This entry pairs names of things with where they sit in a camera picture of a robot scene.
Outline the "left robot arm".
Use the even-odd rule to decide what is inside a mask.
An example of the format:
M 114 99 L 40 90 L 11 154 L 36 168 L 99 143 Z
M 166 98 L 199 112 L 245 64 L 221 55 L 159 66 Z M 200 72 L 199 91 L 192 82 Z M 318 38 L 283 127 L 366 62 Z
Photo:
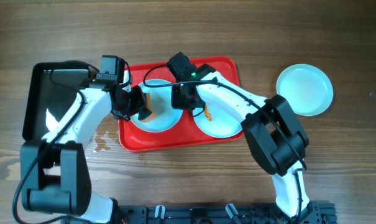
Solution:
M 21 181 L 12 205 L 20 200 L 25 210 L 56 214 L 66 223 L 125 223 L 117 200 L 94 193 L 85 158 L 85 147 L 100 122 L 113 113 L 126 119 L 146 109 L 148 96 L 139 86 L 84 83 L 68 87 L 75 100 L 56 127 L 21 147 Z

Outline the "white plate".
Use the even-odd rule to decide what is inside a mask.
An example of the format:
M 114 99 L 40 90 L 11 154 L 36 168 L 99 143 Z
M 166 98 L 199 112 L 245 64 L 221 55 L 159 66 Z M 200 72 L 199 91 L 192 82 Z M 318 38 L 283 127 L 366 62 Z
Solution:
M 329 77 L 319 68 L 304 63 L 284 69 L 277 78 L 276 91 L 302 116 L 325 112 L 334 98 Z
M 242 131 L 240 122 L 216 105 L 207 104 L 206 108 L 193 110 L 193 118 L 197 127 L 208 136 L 214 138 L 229 138 Z
M 150 94 L 149 110 L 155 115 L 154 119 L 148 122 L 138 120 L 139 115 L 131 117 L 131 121 L 139 129 L 150 133 L 164 132 L 177 124 L 183 111 L 172 108 L 172 88 L 170 86 L 161 88 L 149 88 L 142 82 L 139 84 L 144 93 Z

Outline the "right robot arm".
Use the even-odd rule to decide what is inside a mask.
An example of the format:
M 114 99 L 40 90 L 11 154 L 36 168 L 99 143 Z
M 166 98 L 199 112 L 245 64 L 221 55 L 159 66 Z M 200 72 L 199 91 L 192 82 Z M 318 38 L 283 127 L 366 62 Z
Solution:
M 214 67 L 192 64 L 182 52 L 166 66 L 179 89 L 177 108 L 212 104 L 240 122 L 252 157 L 272 176 L 277 207 L 298 223 L 310 202 L 302 178 L 309 139 L 287 100 L 250 93 Z

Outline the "orange green sponge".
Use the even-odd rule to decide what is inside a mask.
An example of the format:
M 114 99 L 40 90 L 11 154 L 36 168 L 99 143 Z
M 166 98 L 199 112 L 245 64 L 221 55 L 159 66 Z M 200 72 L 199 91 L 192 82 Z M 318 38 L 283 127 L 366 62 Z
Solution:
M 138 113 L 138 120 L 143 123 L 147 123 L 156 118 L 155 112 L 151 109 L 151 95 L 150 93 L 144 93 L 145 106 L 140 109 Z

